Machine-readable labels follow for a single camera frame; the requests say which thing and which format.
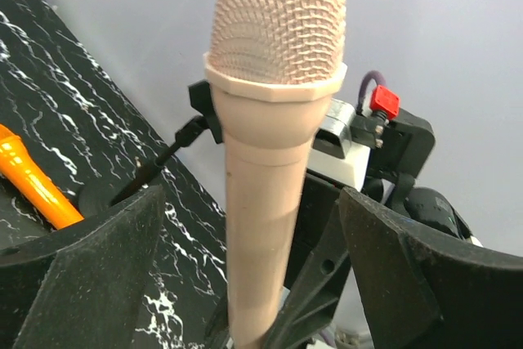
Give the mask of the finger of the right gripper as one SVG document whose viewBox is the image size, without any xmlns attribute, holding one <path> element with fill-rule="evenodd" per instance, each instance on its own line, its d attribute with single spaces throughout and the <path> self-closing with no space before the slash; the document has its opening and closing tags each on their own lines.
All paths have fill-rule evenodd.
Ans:
<svg viewBox="0 0 523 349">
<path fill-rule="evenodd" d="M 230 347 L 228 321 L 228 300 L 224 295 L 218 301 L 204 332 L 205 347 L 209 349 L 226 349 Z"/>
</svg>

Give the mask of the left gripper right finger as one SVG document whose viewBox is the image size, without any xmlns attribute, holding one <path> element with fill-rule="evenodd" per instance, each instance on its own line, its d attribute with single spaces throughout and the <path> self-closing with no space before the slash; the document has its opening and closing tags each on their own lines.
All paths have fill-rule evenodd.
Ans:
<svg viewBox="0 0 523 349">
<path fill-rule="evenodd" d="M 520 348 L 522 259 L 346 187 L 342 230 L 376 348 Z"/>
</svg>

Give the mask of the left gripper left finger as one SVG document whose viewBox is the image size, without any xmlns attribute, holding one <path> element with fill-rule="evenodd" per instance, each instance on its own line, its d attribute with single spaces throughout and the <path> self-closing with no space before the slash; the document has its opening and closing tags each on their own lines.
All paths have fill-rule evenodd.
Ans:
<svg viewBox="0 0 523 349">
<path fill-rule="evenodd" d="M 151 186 L 1 251 L 3 348 L 129 348 L 163 224 Z"/>
</svg>

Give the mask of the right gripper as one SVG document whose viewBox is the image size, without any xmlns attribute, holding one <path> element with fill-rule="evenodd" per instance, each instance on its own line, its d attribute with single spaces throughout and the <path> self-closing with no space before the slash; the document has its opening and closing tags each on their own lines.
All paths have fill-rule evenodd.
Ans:
<svg viewBox="0 0 523 349">
<path fill-rule="evenodd" d="M 377 348 L 409 345 L 409 255 L 384 218 L 402 205 L 409 178 L 399 174 L 385 204 L 309 175 L 285 284 L 290 292 L 267 334 L 266 348 L 298 348 L 327 328 L 346 278 L 355 274 L 364 314 Z"/>
</svg>

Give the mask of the pink microphone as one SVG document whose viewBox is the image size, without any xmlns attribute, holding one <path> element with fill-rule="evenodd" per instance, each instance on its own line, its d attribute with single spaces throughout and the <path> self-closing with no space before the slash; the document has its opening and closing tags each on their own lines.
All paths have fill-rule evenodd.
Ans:
<svg viewBox="0 0 523 349">
<path fill-rule="evenodd" d="M 226 150 L 230 336 L 260 348 L 315 134 L 346 75 L 346 0 L 217 0 L 204 71 Z"/>
</svg>

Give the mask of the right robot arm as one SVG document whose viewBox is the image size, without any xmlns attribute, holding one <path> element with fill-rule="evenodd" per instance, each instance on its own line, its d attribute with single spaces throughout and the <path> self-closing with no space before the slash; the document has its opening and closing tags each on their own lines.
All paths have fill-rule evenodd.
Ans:
<svg viewBox="0 0 523 349">
<path fill-rule="evenodd" d="M 387 120 L 381 112 L 364 115 L 342 102 L 333 105 L 310 154 L 284 279 L 290 293 L 266 335 L 266 348 L 303 348 L 334 317 L 351 271 L 337 201 L 343 187 L 476 242 L 446 200 L 414 185 L 435 143 L 431 124 L 406 110 Z"/>
</svg>

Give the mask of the orange microphone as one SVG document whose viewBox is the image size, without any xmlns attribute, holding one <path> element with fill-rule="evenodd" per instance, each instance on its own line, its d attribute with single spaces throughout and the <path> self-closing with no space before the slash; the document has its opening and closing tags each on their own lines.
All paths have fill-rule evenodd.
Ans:
<svg viewBox="0 0 523 349">
<path fill-rule="evenodd" d="M 83 220 L 52 180 L 33 161 L 20 136 L 1 126 L 1 174 L 57 230 Z"/>
</svg>

